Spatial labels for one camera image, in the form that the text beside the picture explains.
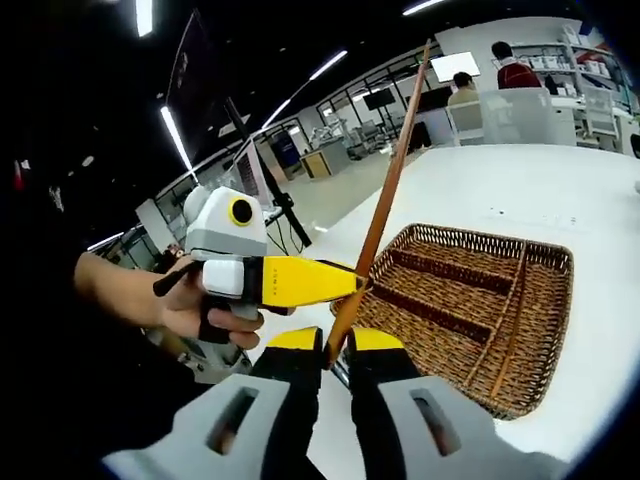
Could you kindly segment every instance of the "table surface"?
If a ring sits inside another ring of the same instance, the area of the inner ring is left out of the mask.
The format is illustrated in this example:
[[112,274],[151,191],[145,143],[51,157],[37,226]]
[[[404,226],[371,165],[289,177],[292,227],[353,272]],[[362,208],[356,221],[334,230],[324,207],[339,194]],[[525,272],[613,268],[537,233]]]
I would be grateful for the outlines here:
[[[556,243],[574,254],[569,326],[547,394],[531,414],[495,421],[498,435],[523,451],[576,458],[633,380],[640,360],[638,180],[639,160],[555,145],[433,149],[402,173],[382,246],[420,222]],[[354,265],[379,193],[303,255]],[[252,359],[282,331],[317,325],[326,338],[333,324],[326,304],[265,317]],[[319,400],[309,457],[327,478],[364,478],[350,396],[330,372]]]
[[[556,108],[572,108],[574,110],[585,110],[584,102],[577,98],[561,98],[557,96],[551,97],[551,103]],[[613,107],[613,115],[616,117],[622,117],[626,119],[633,119],[633,116],[629,112],[625,112],[619,107]]]

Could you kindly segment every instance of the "human hand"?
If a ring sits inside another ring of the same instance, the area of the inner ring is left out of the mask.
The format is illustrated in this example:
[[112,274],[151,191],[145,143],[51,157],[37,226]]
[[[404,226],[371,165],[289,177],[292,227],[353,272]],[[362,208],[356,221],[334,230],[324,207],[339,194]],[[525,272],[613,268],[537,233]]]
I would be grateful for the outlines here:
[[[188,256],[182,257],[169,272],[191,261]],[[166,296],[158,298],[161,324],[181,337],[197,337],[200,330],[200,303],[206,294],[201,271],[185,275]],[[214,327],[228,330],[229,339],[240,348],[250,350],[260,341],[255,331],[264,323],[261,314],[256,320],[247,320],[229,311],[211,309],[207,319]]]

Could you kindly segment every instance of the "floor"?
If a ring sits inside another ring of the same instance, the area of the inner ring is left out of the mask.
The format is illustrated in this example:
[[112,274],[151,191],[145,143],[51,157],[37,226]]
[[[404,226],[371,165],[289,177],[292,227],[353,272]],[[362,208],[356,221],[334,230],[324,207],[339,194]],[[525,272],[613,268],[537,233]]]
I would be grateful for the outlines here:
[[[407,155],[405,166],[413,162],[421,153],[416,151]],[[336,176],[312,180],[304,174],[281,185],[280,188],[293,198],[293,211],[313,242],[382,187],[389,161],[389,153],[376,152],[358,162],[352,162],[347,169]],[[277,242],[280,246],[284,246],[288,255],[297,255],[302,245],[300,239],[290,229],[285,217],[280,218],[279,225],[280,231],[276,223],[268,228],[271,239],[267,253],[269,255],[285,253],[276,246]]]

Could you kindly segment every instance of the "fluorescent light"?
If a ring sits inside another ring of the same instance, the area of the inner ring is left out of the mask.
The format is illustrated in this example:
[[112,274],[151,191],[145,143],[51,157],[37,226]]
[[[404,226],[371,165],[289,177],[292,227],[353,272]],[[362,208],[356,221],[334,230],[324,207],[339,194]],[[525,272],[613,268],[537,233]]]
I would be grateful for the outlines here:
[[176,124],[173,121],[173,117],[171,116],[171,112],[167,107],[162,107],[160,109],[160,113],[162,114],[162,119],[164,123],[167,125],[167,129],[171,134],[171,138],[173,138],[173,143],[175,143],[176,148],[178,149],[178,153],[180,154],[180,158],[184,163],[184,166],[187,167],[187,171],[196,178],[196,174],[193,173],[193,166],[189,161],[189,157],[187,156],[187,151],[184,149],[184,145],[182,144],[182,139],[180,138],[180,134],[178,134],[178,129],[176,128]]
[[115,235],[111,235],[109,238],[105,238],[104,240],[101,240],[98,243],[95,243],[95,244],[91,245],[89,248],[87,248],[87,252],[92,252],[96,248],[100,248],[103,245],[106,245],[107,243],[112,242],[113,240],[116,240],[117,238],[120,238],[122,235],[124,235],[124,232],[120,232],[120,233],[116,233]]
[[153,0],[136,0],[138,36],[144,37],[153,30]]
[[264,122],[264,125],[262,125],[261,130],[264,130],[265,128],[267,128],[267,127],[271,124],[271,122],[273,122],[273,119],[274,119],[274,118],[276,118],[278,115],[280,115],[280,112],[281,112],[282,110],[284,110],[284,109],[285,109],[285,107],[286,107],[287,105],[289,105],[289,103],[290,103],[290,102],[291,102],[291,99],[286,100],[282,105],[280,105],[280,106],[276,109],[276,111],[275,111],[275,112],[273,112],[273,115],[271,115],[271,116],[269,117],[269,120],[267,120],[266,122]]
[[338,53],[337,55],[335,55],[331,60],[329,60],[327,63],[325,63],[323,66],[321,66],[318,70],[316,70],[316,73],[311,75],[311,77],[309,78],[309,81],[315,80],[320,75],[322,75],[324,72],[329,70],[333,65],[338,63],[340,61],[340,59],[343,58],[346,54],[347,54],[347,51],[343,50],[340,53]]
[[404,12],[402,12],[402,14],[405,17],[408,17],[409,15],[413,15],[414,13],[417,13],[420,10],[424,10],[425,8],[430,7],[431,5],[435,5],[436,3],[440,3],[442,1],[444,0],[427,0],[426,2],[419,3],[418,5],[415,5],[410,9],[405,10]]
[[362,100],[364,97],[366,97],[367,95],[370,95],[372,93],[376,93],[379,92],[380,89],[379,88],[374,88],[371,90],[371,92],[365,92],[365,93],[361,93],[360,95],[356,95],[355,97],[353,97],[353,101],[355,102],[359,102],[360,100]]

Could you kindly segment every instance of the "black ceiling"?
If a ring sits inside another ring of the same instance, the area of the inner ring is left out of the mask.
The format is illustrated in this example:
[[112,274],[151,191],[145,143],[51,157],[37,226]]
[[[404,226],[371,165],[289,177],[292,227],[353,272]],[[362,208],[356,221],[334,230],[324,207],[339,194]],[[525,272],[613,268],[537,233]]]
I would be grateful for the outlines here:
[[[219,55],[222,83],[240,113],[251,114],[250,130],[342,49],[347,57],[300,92],[281,118],[441,30],[511,16],[579,18],[569,0],[448,0],[403,17],[415,3],[154,0],[153,32],[138,38],[134,0],[46,0],[24,25],[31,41],[21,60],[28,75],[16,77],[14,155],[45,169],[83,234],[100,240],[132,226],[135,206],[184,172],[156,95],[167,91],[195,7]],[[221,126],[214,125],[193,163],[235,140],[218,139]],[[95,161],[83,168],[88,155]]]

